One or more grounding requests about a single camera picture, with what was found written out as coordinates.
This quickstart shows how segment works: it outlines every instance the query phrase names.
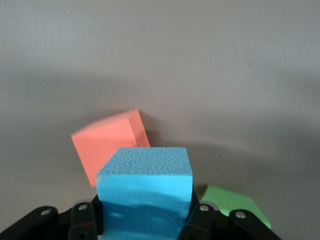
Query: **gray wall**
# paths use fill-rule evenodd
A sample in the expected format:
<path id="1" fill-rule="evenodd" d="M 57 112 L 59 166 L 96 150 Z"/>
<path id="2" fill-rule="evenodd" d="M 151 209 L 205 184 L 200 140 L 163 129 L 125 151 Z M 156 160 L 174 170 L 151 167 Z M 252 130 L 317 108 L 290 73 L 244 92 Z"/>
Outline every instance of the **gray wall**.
<path id="1" fill-rule="evenodd" d="M 194 184 L 320 236 L 320 2 L 0 1 L 0 231 L 95 195 L 70 134 L 141 110 Z"/>

